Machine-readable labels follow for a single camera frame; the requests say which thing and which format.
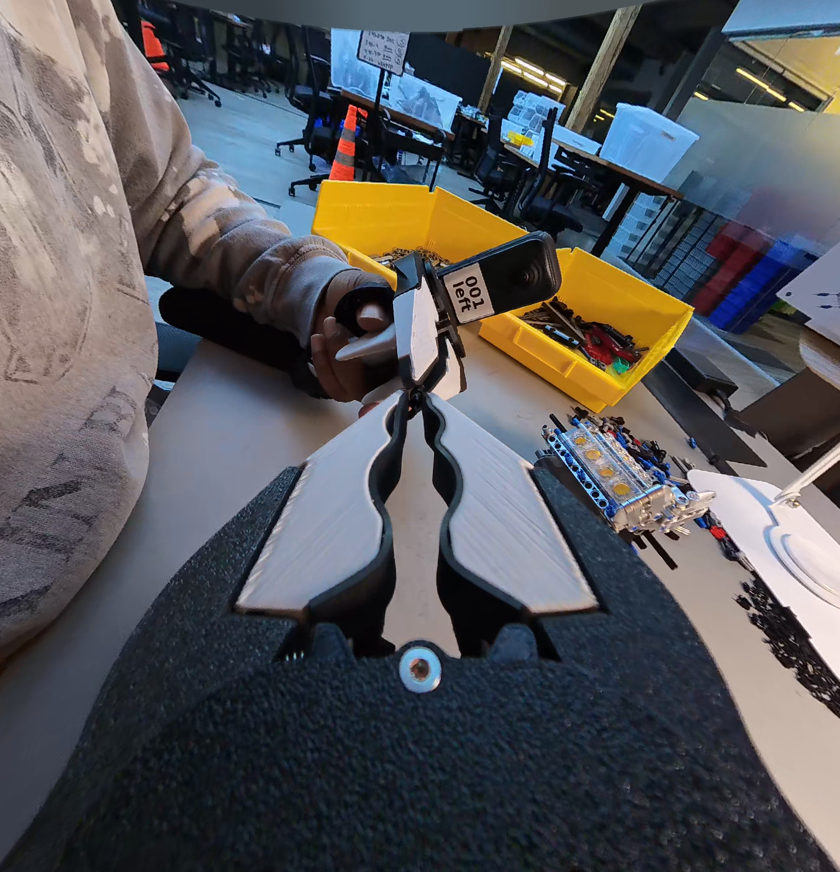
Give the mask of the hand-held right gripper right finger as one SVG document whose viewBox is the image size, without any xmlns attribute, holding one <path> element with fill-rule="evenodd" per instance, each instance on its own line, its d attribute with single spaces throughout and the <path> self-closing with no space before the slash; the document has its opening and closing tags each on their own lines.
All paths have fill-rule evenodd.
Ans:
<svg viewBox="0 0 840 872">
<path fill-rule="evenodd" d="M 597 611 L 533 466 L 441 398 L 426 397 L 422 414 L 446 506 L 436 588 L 454 634 Z"/>
</svg>

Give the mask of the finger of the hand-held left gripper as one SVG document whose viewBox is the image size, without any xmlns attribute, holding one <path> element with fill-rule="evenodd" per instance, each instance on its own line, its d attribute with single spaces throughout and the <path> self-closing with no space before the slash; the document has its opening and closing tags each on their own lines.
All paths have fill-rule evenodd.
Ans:
<svg viewBox="0 0 840 872">
<path fill-rule="evenodd" d="M 453 303 L 434 265 L 427 262 L 427 283 L 436 305 L 436 343 L 438 362 L 427 376 L 427 392 L 451 400 L 466 390 L 465 349 L 458 331 Z"/>
<path fill-rule="evenodd" d="M 426 277 L 393 300 L 397 376 L 405 390 L 443 397 L 443 357 L 437 308 Z"/>
</svg>

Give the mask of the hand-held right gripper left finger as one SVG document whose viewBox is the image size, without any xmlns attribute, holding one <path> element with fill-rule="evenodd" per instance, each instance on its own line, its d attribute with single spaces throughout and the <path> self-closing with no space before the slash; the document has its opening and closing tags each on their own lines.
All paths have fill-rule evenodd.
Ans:
<svg viewBox="0 0 840 872">
<path fill-rule="evenodd" d="M 382 636 L 395 589 L 385 501 L 401 476 L 402 398 L 382 400 L 302 466 L 237 598 L 242 614 Z"/>
</svg>

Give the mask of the person's left forearm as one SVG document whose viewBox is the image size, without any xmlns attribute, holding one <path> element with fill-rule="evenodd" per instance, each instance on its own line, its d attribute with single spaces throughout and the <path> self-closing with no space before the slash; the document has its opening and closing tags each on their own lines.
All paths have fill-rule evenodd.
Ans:
<svg viewBox="0 0 840 872">
<path fill-rule="evenodd" d="M 186 130 L 156 146 L 115 141 L 124 194 L 147 275 L 212 291 L 307 348 L 316 322 L 360 291 L 391 314 L 390 286 L 352 268 L 336 245 L 295 236 L 194 147 Z"/>
</svg>

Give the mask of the person's left hand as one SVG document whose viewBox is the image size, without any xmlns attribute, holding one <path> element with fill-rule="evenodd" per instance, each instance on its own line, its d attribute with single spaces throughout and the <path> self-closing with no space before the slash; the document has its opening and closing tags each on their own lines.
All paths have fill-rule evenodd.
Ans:
<svg viewBox="0 0 840 872">
<path fill-rule="evenodd" d="M 341 300 L 350 295 L 359 298 L 350 303 L 357 331 L 336 317 Z M 309 348 L 316 377 L 329 398 L 362 400 L 396 375 L 393 352 L 372 357 L 371 363 L 367 358 L 336 359 L 352 336 L 379 333 L 392 324 L 392 299 L 393 291 L 384 278 L 358 269 L 343 270 L 328 283 L 316 308 Z"/>
</svg>

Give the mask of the heap of red black parts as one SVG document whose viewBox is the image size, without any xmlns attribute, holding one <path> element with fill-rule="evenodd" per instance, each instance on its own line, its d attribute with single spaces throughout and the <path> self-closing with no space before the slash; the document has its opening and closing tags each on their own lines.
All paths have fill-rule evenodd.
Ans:
<svg viewBox="0 0 840 872">
<path fill-rule="evenodd" d="M 609 323 L 586 320 L 557 298 L 520 314 L 519 319 L 595 368 L 617 376 L 630 372 L 650 350 Z"/>
</svg>

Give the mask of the yellow plastic bin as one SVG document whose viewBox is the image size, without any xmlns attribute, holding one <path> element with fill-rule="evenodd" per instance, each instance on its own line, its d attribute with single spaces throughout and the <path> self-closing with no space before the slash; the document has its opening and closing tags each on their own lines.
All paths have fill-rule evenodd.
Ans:
<svg viewBox="0 0 840 872">
<path fill-rule="evenodd" d="M 654 370 L 685 331 L 694 309 L 680 299 L 592 256 L 557 251 L 562 282 L 557 298 L 588 321 L 629 334 L 646 352 L 627 372 L 602 371 L 522 319 L 537 303 L 480 322 L 480 338 L 594 412 L 615 406 Z"/>
<path fill-rule="evenodd" d="M 312 233 L 339 246 L 351 266 L 395 288 L 395 272 L 376 260 L 395 248 L 425 249 L 454 264 L 525 231 L 440 188 L 326 180 Z"/>
</svg>

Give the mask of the toy engine model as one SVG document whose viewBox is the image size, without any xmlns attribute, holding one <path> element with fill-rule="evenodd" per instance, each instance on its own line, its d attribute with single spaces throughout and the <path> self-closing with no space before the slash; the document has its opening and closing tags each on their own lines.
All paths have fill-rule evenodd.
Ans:
<svg viewBox="0 0 840 872">
<path fill-rule="evenodd" d="M 636 438 L 620 417 L 600 417 L 575 406 L 567 422 L 554 414 L 549 419 L 542 427 L 545 448 L 536 453 L 539 466 L 575 486 L 634 550 L 652 548 L 671 570 L 677 569 L 662 538 L 689 535 L 688 524 L 711 511 L 716 494 L 696 490 L 683 461 L 676 461 L 681 474 L 673 473 L 667 452 L 655 441 Z"/>
</svg>

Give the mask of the white plastic storage box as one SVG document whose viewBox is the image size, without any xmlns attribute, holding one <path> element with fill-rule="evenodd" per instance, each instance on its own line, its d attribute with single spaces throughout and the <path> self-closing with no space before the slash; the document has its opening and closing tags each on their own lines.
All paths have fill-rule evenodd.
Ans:
<svg viewBox="0 0 840 872">
<path fill-rule="evenodd" d="M 599 157 L 662 183 L 699 138 L 645 106 L 618 103 Z"/>
</svg>

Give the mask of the scattered small coloured parts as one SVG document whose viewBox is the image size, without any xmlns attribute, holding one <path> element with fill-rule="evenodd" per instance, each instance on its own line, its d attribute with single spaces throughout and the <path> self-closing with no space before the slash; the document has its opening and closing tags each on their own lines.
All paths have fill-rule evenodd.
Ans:
<svg viewBox="0 0 840 872">
<path fill-rule="evenodd" d="M 749 573 L 754 573 L 754 567 L 746 555 L 737 547 L 729 534 L 721 525 L 719 518 L 713 512 L 706 510 L 702 515 L 693 519 L 695 524 L 704 529 L 715 539 L 722 555 L 729 561 L 736 562 Z"/>
</svg>

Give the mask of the orange traffic cone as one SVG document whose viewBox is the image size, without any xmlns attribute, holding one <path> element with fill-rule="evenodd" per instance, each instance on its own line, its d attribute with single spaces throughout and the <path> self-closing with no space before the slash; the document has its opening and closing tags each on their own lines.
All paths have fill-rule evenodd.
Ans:
<svg viewBox="0 0 840 872">
<path fill-rule="evenodd" d="M 354 181 L 356 168 L 356 139 L 358 125 L 358 108 L 349 104 L 343 121 L 335 157 L 328 176 L 333 181 Z"/>
</svg>

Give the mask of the black flat panel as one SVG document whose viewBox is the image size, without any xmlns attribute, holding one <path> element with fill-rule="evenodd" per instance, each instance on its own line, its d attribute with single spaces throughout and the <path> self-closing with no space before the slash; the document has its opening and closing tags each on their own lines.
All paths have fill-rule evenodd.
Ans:
<svg viewBox="0 0 840 872">
<path fill-rule="evenodd" d="M 644 387 L 684 431 L 687 442 L 722 474 L 734 475 L 731 463 L 765 467 L 766 462 L 736 431 L 756 436 L 731 406 L 736 384 L 708 358 L 673 348 L 644 377 Z"/>
</svg>

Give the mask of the stack of red blue crates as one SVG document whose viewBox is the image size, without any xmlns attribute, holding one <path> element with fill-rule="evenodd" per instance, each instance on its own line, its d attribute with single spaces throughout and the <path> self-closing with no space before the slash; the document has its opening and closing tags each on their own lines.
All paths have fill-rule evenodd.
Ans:
<svg viewBox="0 0 840 872">
<path fill-rule="evenodd" d="M 747 332 L 773 306 L 778 291 L 818 259 L 738 222 L 724 224 L 706 252 L 715 259 L 716 271 L 691 305 L 713 326 L 736 335 Z"/>
</svg>

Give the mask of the black office chair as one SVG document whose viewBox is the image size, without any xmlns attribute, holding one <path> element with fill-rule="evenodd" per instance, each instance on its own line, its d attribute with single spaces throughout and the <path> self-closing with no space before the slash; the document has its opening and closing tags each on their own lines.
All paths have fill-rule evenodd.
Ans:
<svg viewBox="0 0 840 872">
<path fill-rule="evenodd" d="M 308 155 L 308 168 L 311 175 L 302 180 L 290 183 L 288 195 L 295 197 L 297 187 L 308 187 L 316 191 L 317 187 L 327 179 L 328 173 L 317 172 L 315 158 L 323 159 L 331 166 L 336 156 L 337 135 L 339 130 L 336 116 L 336 103 L 327 90 L 328 62 L 314 53 L 307 53 L 308 85 L 295 85 L 294 97 L 300 107 L 307 110 L 306 125 L 301 137 L 279 142 L 274 147 L 276 156 L 281 156 L 282 147 L 295 150 L 296 145 L 305 148 Z"/>
</svg>

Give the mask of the white paper sign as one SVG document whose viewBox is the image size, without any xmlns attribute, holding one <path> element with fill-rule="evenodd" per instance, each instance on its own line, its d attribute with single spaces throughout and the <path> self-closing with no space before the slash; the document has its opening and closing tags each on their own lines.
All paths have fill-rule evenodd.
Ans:
<svg viewBox="0 0 840 872">
<path fill-rule="evenodd" d="M 361 30 L 357 60 L 400 77 L 404 75 L 410 35 L 408 31 Z"/>
</svg>

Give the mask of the pile of small black parts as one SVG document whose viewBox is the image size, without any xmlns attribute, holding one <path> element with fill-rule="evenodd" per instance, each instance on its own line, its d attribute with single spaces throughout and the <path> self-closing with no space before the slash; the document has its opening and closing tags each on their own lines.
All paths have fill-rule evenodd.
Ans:
<svg viewBox="0 0 840 872">
<path fill-rule="evenodd" d="M 840 679 L 818 653 L 807 630 L 791 609 L 781 605 L 760 576 L 751 572 L 735 601 L 762 634 L 774 658 L 840 720 Z"/>
</svg>

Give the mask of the instruction booklet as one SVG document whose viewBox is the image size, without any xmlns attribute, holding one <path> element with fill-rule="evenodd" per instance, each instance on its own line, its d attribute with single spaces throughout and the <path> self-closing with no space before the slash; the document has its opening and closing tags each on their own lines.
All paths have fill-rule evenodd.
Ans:
<svg viewBox="0 0 840 872">
<path fill-rule="evenodd" d="M 840 242 L 777 296 L 806 315 L 811 330 L 840 346 Z"/>
</svg>

